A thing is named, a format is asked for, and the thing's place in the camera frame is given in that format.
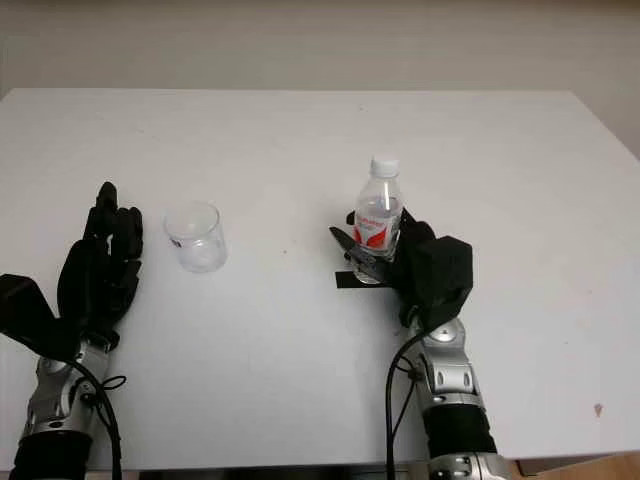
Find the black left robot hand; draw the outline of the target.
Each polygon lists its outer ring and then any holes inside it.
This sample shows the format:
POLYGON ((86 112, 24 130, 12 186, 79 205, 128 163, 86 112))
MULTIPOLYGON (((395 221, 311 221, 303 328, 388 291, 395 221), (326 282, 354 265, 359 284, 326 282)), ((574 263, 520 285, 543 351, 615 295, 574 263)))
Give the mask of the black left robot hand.
POLYGON ((134 300, 142 252, 141 211, 120 207, 115 185, 103 183, 57 286, 59 314, 72 321, 83 339, 108 351, 117 347, 116 325, 134 300))

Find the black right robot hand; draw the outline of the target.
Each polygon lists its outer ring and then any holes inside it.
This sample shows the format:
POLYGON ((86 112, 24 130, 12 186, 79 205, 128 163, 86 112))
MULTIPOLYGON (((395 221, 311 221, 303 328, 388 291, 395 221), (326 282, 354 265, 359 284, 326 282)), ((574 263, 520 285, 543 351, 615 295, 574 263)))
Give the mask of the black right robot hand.
POLYGON ((329 231, 354 269, 351 280, 339 280, 340 287, 393 289, 401 300, 400 320, 405 326, 417 317, 420 328, 430 332, 444 322, 438 312, 443 303, 444 274, 435 234, 426 222, 402 211, 398 242, 390 259, 367 253, 336 226, 329 231))

